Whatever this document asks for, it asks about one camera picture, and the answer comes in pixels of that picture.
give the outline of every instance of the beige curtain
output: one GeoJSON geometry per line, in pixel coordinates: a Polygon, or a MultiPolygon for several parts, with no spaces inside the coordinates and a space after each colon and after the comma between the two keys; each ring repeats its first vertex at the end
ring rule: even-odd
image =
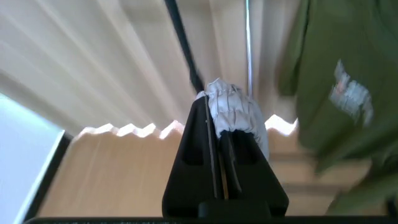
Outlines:
{"type": "MultiPolygon", "coordinates": [[[[247,88],[243,0],[179,0],[205,83],[247,88]]],[[[299,1],[251,0],[254,97],[292,122],[274,77],[299,1]]],[[[184,123],[195,93],[163,0],[0,1],[0,92],[71,134],[184,123]]]]}

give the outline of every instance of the clothing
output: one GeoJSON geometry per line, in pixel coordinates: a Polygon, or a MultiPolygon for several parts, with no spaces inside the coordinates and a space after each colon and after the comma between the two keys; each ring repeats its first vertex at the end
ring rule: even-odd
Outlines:
{"type": "Polygon", "coordinates": [[[259,105],[235,85],[225,83],[217,78],[207,85],[206,91],[201,91],[197,99],[208,95],[211,117],[216,129],[217,138],[223,131],[241,130],[253,133],[254,139],[268,160],[268,135],[264,116],[259,105]]]}
{"type": "Polygon", "coordinates": [[[298,9],[278,86],[297,95],[299,141],[317,157],[317,173],[346,159],[373,161],[329,213],[398,191],[397,11],[395,0],[303,0],[298,9]]]}

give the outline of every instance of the wooden floor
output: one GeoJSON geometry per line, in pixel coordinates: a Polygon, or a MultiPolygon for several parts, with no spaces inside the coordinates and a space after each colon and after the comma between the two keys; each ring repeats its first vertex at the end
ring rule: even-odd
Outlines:
{"type": "MultiPolygon", "coordinates": [[[[161,201],[181,134],[82,134],[71,144],[39,215],[42,217],[161,217],[161,201]]],[[[287,215],[323,215],[333,197],[358,181],[369,164],[342,164],[321,177],[297,144],[297,133],[269,130],[270,164],[287,192],[287,215]]],[[[380,215],[375,205],[353,215],[380,215]]]]}

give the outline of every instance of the white cloth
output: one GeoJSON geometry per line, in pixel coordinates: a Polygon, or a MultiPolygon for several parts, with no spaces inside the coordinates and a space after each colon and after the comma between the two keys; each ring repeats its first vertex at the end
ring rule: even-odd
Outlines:
{"type": "Polygon", "coordinates": [[[217,78],[207,85],[205,91],[197,94],[197,99],[208,95],[208,106],[216,129],[221,137],[222,131],[241,130],[253,133],[264,157],[268,160],[268,135],[259,105],[235,85],[217,78]]]}

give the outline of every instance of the black pole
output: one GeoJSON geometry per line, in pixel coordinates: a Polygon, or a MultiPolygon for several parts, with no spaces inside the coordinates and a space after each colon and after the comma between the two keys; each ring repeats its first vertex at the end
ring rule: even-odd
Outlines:
{"type": "Polygon", "coordinates": [[[185,60],[187,61],[189,67],[191,84],[196,89],[197,93],[199,93],[200,91],[204,90],[203,82],[198,74],[195,61],[192,57],[191,48],[188,43],[187,35],[185,34],[177,3],[175,0],[165,0],[165,3],[173,21],[175,32],[177,33],[178,39],[180,41],[182,52],[184,53],[185,60]]]}

